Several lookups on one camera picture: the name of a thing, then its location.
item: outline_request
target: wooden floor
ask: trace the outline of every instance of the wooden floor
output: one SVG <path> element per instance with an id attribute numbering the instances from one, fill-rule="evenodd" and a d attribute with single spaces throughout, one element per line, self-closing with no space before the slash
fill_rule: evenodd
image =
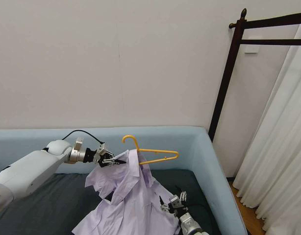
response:
<path id="1" fill-rule="evenodd" d="M 251 235 L 264 235 L 265 231 L 262 230 L 264 222 L 261 219 L 256 219 L 256 209 L 251 209 L 243 206 L 240 202 L 241 198 L 238 198 L 236 196 L 238 190 L 232 186 L 232 182 L 229 182 L 229 184 L 248 231 L 251 233 Z"/>

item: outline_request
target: clothes rack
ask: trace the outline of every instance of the clothes rack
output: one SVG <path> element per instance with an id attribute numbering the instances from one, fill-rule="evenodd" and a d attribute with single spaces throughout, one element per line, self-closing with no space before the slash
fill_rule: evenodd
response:
<path id="1" fill-rule="evenodd" d="M 236 23 L 231 23 L 229 25 L 229 28 L 235 28 L 235 30 L 233 33 L 230 50 L 225 65 L 225 70 L 221 80 L 213 117 L 208 131 L 208 135 L 211 141 L 213 141 L 215 137 L 217 125 L 219 122 L 219 117 L 224 105 L 226 93 L 229 87 L 231 75 L 233 72 L 235 60 L 237 58 L 240 45 L 252 44 L 252 45 L 301 46 L 301 39 L 258 39 L 258 40 L 242 39 L 245 29 L 301 24 L 301 13 L 275 17 L 270 19 L 264 19 L 264 20 L 256 20 L 256 21 L 247 21 L 245 19 L 246 14 L 247 14 L 247 10 L 244 8 L 241 12 L 240 19 Z"/>

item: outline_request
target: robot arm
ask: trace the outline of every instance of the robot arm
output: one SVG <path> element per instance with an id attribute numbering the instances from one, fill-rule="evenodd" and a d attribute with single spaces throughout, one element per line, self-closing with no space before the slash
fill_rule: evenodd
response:
<path id="1" fill-rule="evenodd" d="M 169 198 L 170 203 L 168 205 L 164 204 L 161 197 L 160 204 L 161 209 L 164 212 L 169 212 L 175 215 L 179 219 L 179 225 L 181 226 L 182 233 L 184 235 L 208 235 L 208 233 L 203 232 L 200 225 L 192 218 L 188 212 L 186 204 L 186 191 L 181 190 L 180 197 L 173 195 Z"/>
<path id="2" fill-rule="evenodd" d="M 105 143 L 92 151 L 82 148 L 83 139 L 78 138 L 72 147 L 64 140 L 50 142 L 43 150 L 29 153 L 0 172 L 0 211 L 15 199 L 32 194 L 52 176 L 62 163 L 95 162 L 101 167 L 123 164 L 113 159 Z"/>

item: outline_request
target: hanger hook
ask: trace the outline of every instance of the hanger hook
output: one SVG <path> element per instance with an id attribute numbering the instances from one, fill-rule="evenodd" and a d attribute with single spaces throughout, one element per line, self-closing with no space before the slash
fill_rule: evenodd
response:
<path id="1" fill-rule="evenodd" d="M 137 144 L 137 140 L 136 140 L 136 138 L 135 138 L 133 135 L 126 135 L 126 136 L 123 136 L 123 138 L 122 138 L 122 143 L 125 143 L 125 140 L 126 140 L 127 138 L 133 139 L 133 141 L 134 141 L 134 143 L 135 143 L 136 150 L 139 151 L 139 149 L 140 149 L 140 148 L 139 148 L 139 145 Z"/>

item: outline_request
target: light blue bed frame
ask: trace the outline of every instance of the light blue bed frame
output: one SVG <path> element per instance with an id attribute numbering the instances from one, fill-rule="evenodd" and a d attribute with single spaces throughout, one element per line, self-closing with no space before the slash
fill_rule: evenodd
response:
<path id="1" fill-rule="evenodd" d="M 191 126 L 115 127 L 83 129 L 103 142 L 115 154 L 134 149 L 133 141 L 121 142 L 124 135 L 134 135 L 140 148 L 166 149 L 179 152 L 173 161 L 150 164 L 152 169 L 187 169 L 197 181 L 217 220 L 223 235 L 246 235 L 247 231 L 233 198 L 229 184 L 204 128 Z M 0 130 L 0 171 L 19 158 L 43 149 L 53 140 L 66 136 L 72 129 Z M 84 147 L 97 148 L 97 142 L 84 133 L 73 133 L 66 140 L 84 137 Z M 91 163 L 62 164 L 58 173 L 89 173 Z"/>

